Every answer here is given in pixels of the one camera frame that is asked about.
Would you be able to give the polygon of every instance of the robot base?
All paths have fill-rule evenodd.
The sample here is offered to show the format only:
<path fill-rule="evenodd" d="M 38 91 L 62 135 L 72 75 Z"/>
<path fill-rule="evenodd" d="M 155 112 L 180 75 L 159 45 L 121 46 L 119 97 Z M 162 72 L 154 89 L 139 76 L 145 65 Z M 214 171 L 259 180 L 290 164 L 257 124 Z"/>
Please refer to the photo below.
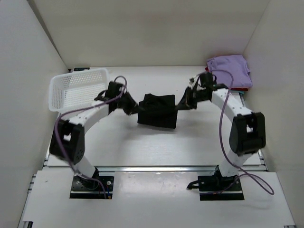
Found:
<path fill-rule="evenodd" d="M 106 191 L 106 193 L 105 193 L 106 200 L 112 199 L 114 177 L 113 176 L 98 176 L 98 179 L 104 185 L 104 188 Z M 79 176 L 75 175 L 73 177 L 70 198 L 71 199 L 103 199 L 103 200 L 105 199 L 103 190 L 102 190 L 101 186 L 96 184 L 96 181 L 91 188 L 86 187 L 85 185 L 86 184 L 83 182 L 83 180 Z"/>
<path fill-rule="evenodd" d="M 236 181 L 229 189 L 227 189 L 226 191 L 223 191 L 222 193 L 204 194 L 206 192 L 221 191 L 222 189 L 225 189 L 225 187 L 220 186 L 220 185 L 215 185 L 215 184 L 208 184 L 208 183 L 215 183 L 214 175 L 199 176 L 198 179 L 199 179 L 199 191 L 200 191 L 199 199 L 200 199 L 200 201 L 244 200 L 244 194 L 242 191 L 241 182 L 239 180 Z"/>

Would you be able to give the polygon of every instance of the robotic arm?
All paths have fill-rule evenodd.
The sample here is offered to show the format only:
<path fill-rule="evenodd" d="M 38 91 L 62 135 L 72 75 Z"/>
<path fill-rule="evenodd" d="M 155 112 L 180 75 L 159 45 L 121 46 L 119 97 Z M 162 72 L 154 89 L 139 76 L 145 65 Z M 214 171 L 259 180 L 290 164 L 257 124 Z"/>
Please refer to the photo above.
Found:
<path fill-rule="evenodd" d="M 224 84 L 217 84 L 216 78 L 213 77 L 211 73 L 204 72 L 191 78 L 189 86 L 177 105 L 172 105 L 169 102 L 169 95 L 159 97 L 146 95 L 145 99 L 137 104 L 131 95 L 126 92 L 115 102 L 83 111 L 68 120 L 60 120 L 58 131 L 70 160 L 80 173 L 90 178 L 98 178 L 98 169 L 91 165 L 84 156 L 85 133 L 100 119 L 108 116 L 117 108 L 123 109 L 127 115 L 138 114 L 138 123 L 141 121 L 144 124 L 161 127 L 166 127 L 165 123 L 168 120 L 169 122 L 175 120 L 176 124 L 177 111 L 196 109 L 198 102 L 209 100 L 222 109 L 228 95 L 228 88 Z M 110 82 L 108 89 L 95 98 L 92 106 L 118 96 L 122 87 L 123 84 L 115 81 Z M 233 96 L 229 96 L 224 113 L 232 122 L 229 137 L 231 149 L 227 157 L 234 166 L 227 159 L 217 166 L 214 175 L 211 176 L 212 179 L 206 181 L 208 185 L 214 186 L 215 190 L 223 190 L 234 181 L 238 176 L 238 167 L 241 167 L 252 154 L 266 144 L 263 114 L 253 113 L 248 108 L 243 107 Z M 50 144 L 50 153 L 62 160 L 66 160 L 54 135 Z M 86 179 L 81 179 L 81 181 L 88 189 L 96 185 L 94 181 Z M 189 189 L 199 187 L 199 181 L 194 181 L 192 185 L 189 184 L 188 186 Z"/>

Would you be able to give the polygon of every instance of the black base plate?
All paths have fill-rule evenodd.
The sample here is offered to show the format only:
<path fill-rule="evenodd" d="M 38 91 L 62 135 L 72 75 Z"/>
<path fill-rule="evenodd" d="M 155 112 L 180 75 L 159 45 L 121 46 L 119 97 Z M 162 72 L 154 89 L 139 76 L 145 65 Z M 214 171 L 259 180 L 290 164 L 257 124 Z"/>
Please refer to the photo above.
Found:
<path fill-rule="evenodd" d="M 213 176 L 198 176 L 199 179 L 199 194 L 200 201 L 212 201 L 212 200 L 244 200 L 244 194 L 242 191 L 241 182 L 236 181 L 229 189 L 219 194 L 206 194 L 203 192 L 221 191 L 222 189 L 214 184 L 210 183 L 210 179 Z"/>
<path fill-rule="evenodd" d="M 99 176 L 99 180 L 102 182 L 105 188 L 105 195 L 101 186 L 96 187 L 96 189 L 88 189 L 82 185 L 79 176 L 73 177 L 73 182 L 71 186 L 70 198 L 71 199 L 106 199 L 110 200 L 113 197 L 113 186 L 114 177 L 113 176 Z"/>

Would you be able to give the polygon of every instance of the cable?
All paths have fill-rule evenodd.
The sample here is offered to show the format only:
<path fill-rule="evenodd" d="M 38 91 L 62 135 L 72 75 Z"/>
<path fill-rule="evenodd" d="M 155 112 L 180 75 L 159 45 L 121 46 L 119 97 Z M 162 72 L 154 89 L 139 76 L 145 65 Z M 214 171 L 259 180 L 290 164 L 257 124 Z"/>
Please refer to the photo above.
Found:
<path fill-rule="evenodd" d="M 114 98 L 112 98 L 112 99 L 109 99 L 109 100 L 107 100 L 107 101 L 105 101 L 105 102 L 103 102 L 103 103 L 101 103 L 101 104 L 97 104 L 97 105 L 94 105 L 94 106 L 91 106 L 91 107 L 87 107 L 87 108 L 80 108 L 80 109 L 76 109 L 76 110 L 72 110 L 72 111 L 68 111 L 68 112 L 66 112 L 66 113 L 63 113 L 63 114 L 61 114 L 61 115 L 56 119 L 56 121 L 55 121 L 55 127 L 54 127 L 54 132 L 55 132 L 56 141 L 57 141 L 57 143 L 58 143 L 58 145 L 59 145 L 59 148 L 60 148 L 60 150 L 61 150 L 63 156 L 64 156 L 65 159 L 67 160 L 67 162 L 68 162 L 69 166 L 71 167 L 71 169 L 73 170 L 73 172 L 77 173 L 80 177 L 83 177 L 83 178 L 88 179 L 88 180 L 91 180 L 91 181 L 96 181 L 96 182 L 98 182 L 98 184 L 102 187 L 102 189 L 103 189 L 103 191 L 104 191 L 104 198 L 106 198 L 106 194 L 105 194 L 105 187 L 104 187 L 104 185 L 102 184 L 102 182 L 101 182 L 100 180 L 98 180 L 98 179 L 88 177 L 88 176 L 82 174 L 79 170 L 76 170 L 76 169 L 75 169 L 74 164 L 73 164 L 72 161 L 70 160 L 70 158 L 69 158 L 69 156 L 68 156 L 68 154 L 67 154 L 67 152 L 66 152 L 66 150 L 65 150 L 65 148 L 64 148 L 64 146 L 63 146 L 63 143 L 61 142 L 60 135 L 59 135 L 59 131 L 58 131 L 58 124 L 59 124 L 59 121 L 61 120 L 61 118 L 62 118 L 63 116 L 65 116 L 65 115 L 68 115 L 68 114 L 70 114 L 70 113 L 80 112 L 80 111 L 86 111 L 86 110 L 89 110 L 89 109 L 92 109 L 92 108 L 96 108 L 96 107 L 101 107 L 101 106 L 103 106 L 103 105 L 107 105 L 107 104 L 109 104 L 109 103 L 111 103 L 111 102 L 114 102 L 114 101 L 118 100 L 118 99 L 124 94 L 124 91 L 127 89 L 127 79 L 126 79 L 124 76 L 118 76 L 118 77 L 115 78 L 114 81 L 116 81 L 118 78 L 122 78 L 122 79 L 124 80 L 123 89 L 122 89 L 121 93 L 120 93 L 118 96 L 116 96 L 116 97 L 114 97 Z"/>
<path fill-rule="evenodd" d="M 264 180 L 263 178 L 261 178 L 261 177 L 255 175 L 255 174 L 251 174 L 251 173 L 247 172 L 246 170 L 244 170 L 243 168 L 238 167 L 237 165 L 233 164 L 233 163 L 229 160 L 229 158 L 228 158 L 228 156 L 227 156 L 227 154 L 226 154 L 226 152 L 225 152 L 224 143 L 223 143 L 223 137 L 222 137 L 222 123 L 223 123 L 223 116 L 224 116 L 224 112 L 225 112 L 225 107 L 226 107 L 227 102 L 228 102 L 228 99 L 229 99 L 229 94 L 230 94 L 230 90 L 231 90 L 232 85 L 233 85 L 234 78 L 233 78 L 232 74 L 231 74 L 229 71 L 220 70 L 220 69 L 218 69 L 218 70 L 213 70 L 213 71 L 222 71 L 222 72 L 226 72 L 226 73 L 229 74 L 230 77 L 231 77 L 231 84 L 230 84 L 230 87 L 228 88 L 227 96 L 226 96 L 226 99 L 225 99 L 225 101 L 224 101 L 223 108 L 222 108 L 222 111 L 221 111 L 221 114 L 220 114 L 220 118 L 219 118 L 219 128 L 218 128 L 218 132 L 219 132 L 219 143 L 220 143 L 222 152 L 223 152 L 223 154 L 224 154 L 224 157 L 225 157 L 225 159 L 228 161 L 228 163 L 229 163 L 230 165 L 232 165 L 233 167 L 235 167 L 235 168 L 237 168 L 237 169 L 240 169 L 240 170 L 243 172 L 243 174 L 237 176 L 236 179 L 235 179 L 228 187 L 226 187 L 224 190 L 221 190 L 221 191 L 214 191 L 214 192 L 205 192 L 205 193 L 201 193 L 201 194 L 207 195 L 207 194 L 222 193 L 222 192 L 226 191 L 227 189 L 229 189 L 229 188 L 230 188 L 235 182 L 237 182 L 237 180 L 240 179 L 242 176 L 247 175 L 247 176 L 249 176 L 251 179 L 253 179 L 253 180 L 254 180 L 254 181 L 255 181 L 255 182 L 264 190 L 264 191 L 266 191 L 268 194 L 274 195 L 274 194 L 275 194 L 275 191 L 274 191 L 273 188 L 269 185 L 269 183 L 267 183 L 266 180 Z M 270 191 L 269 191 L 268 189 L 266 189 L 266 188 L 257 180 L 257 178 L 260 179 L 264 184 L 266 184 L 266 185 L 269 187 Z"/>

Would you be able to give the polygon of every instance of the folded purple towel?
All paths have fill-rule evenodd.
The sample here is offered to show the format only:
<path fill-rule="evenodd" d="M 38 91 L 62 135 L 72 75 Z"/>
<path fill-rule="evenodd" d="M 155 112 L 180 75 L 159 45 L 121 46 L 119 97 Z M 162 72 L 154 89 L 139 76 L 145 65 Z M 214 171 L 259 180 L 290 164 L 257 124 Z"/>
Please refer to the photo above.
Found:
<path fill-rule="evenodd" d="M 219 56 L 207 60 L 209 71 L 213 71 L 217 77 L 217 83 L 224 83 L 227 86 L 231 84 L 231 77 L 228 73 L 216 71 L 217 69 L 226 70 L 233 76 L 233 88 L 252 87 L 251 79 L 248 75 L 250 70 L 247 67 L 247 61 L 242 55 Z"/>

